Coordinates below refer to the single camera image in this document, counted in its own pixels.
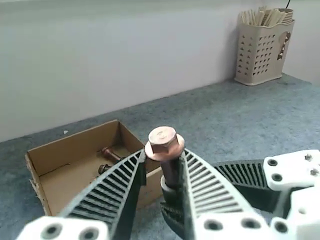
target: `rusty bolt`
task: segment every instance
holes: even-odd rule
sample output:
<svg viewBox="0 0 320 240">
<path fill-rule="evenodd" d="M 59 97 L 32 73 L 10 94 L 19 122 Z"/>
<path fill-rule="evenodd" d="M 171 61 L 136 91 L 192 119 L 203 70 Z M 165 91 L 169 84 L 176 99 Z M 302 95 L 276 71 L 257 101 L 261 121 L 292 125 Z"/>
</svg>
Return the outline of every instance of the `rusty bolt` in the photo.
<svg viewBox="0 0 320 240">
<path fill-rule="evenodd" d="M 144 147 L 146 156 L 160 162 L 166 185 L 176 189 L 179 184 L 179 156 L 185 149 L 185 140 L 169 126 L 153 129 L 148 140 Z"/>
<path fill-rule="evenodd" d="M 115 154 L 110 147 L 104 147 L 101 150 L 101 154 L 106 159 L 112 159 L 114 162 L 119 162 L 123 158 Z"/>
<path fill-rule="evenodd" d="M 100 167 L 98 169 L 98 173 L 101 175 L 101 174 L 103 174 L 104 172 L 106 172 L 110 168 L 111 168 L 111 166 L 108 165 L 108 164 L 100 165 Z"/>
</svg>

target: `open cardboard box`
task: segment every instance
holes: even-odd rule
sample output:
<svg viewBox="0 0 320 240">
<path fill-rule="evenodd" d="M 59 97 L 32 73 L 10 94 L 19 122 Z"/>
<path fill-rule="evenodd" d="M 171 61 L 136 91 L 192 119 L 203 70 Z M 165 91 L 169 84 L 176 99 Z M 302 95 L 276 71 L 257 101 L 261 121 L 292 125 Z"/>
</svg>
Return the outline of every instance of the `open cardboard box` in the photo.
<svg viewBox="0 0 320 240">
<path fill-rule="evenodd" d="M 102 148 L 110 146 L 120 157 L 127 157 L 142 149 L 144 144 L 121 122 L 114 120 L 27 152 L 26 165 L 33 178 L 30 182 L 46 215 L 57 215 L 94 181 L 100 165 L 114 164 L 98 154 Z M 137 208 L 162 195 L 160 164 L 148 160 L 146 170 L 147 185 L 140 189 Z"/>
</svg>

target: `white wall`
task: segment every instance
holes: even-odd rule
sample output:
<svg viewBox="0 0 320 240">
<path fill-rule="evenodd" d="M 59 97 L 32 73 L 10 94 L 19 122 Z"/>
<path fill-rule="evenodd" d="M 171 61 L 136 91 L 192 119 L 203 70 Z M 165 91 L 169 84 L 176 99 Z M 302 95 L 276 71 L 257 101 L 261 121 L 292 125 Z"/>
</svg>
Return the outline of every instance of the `white wall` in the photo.
<svg viewBox="0 0 320 240">
<path fill-rule="evenodd" d="M 238 13 L 270 3 L 131 2 L 0 3 L 0 142 L 232 78 Z M 309 2 L 293 1 L 284 70 L 313 81 Z"/>
</svg>

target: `plastic basket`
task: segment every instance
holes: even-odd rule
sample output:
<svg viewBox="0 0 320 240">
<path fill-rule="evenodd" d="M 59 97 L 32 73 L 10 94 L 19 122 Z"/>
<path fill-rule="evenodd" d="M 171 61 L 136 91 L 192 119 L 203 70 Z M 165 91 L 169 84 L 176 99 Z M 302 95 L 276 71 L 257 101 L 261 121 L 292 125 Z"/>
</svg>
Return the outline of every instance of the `plastic basket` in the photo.
<svg viewBox="0 0 320 240">
<path fill-rule="evenodd" d="M 240 25 L 235 80 L 254 86 L 282 77 L 295 20 L 275 26 Z"/>
</svg>

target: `gray carpet floor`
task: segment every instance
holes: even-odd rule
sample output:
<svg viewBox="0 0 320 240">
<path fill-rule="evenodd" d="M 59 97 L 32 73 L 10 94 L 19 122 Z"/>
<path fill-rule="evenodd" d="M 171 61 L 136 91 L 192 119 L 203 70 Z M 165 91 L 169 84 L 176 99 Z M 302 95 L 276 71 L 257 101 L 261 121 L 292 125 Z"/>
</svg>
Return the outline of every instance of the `gray carpet floor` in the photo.
<svg viewBox="0 0 320 240">
<path fill-rule="evenodd" d="M 186 147 L 213 164 L 320 149 L 320 87 L 284 75 L 254 87 L 226 81 L 0 143 L 0 236 L 11 240 L 43 210 L 24 154 L 39 145 L 119 119 L 142 141 L 154 127 L 174 127 Z M 140 210 L 133 240 L 179 239 L 158 200 Z"/>
</svg>

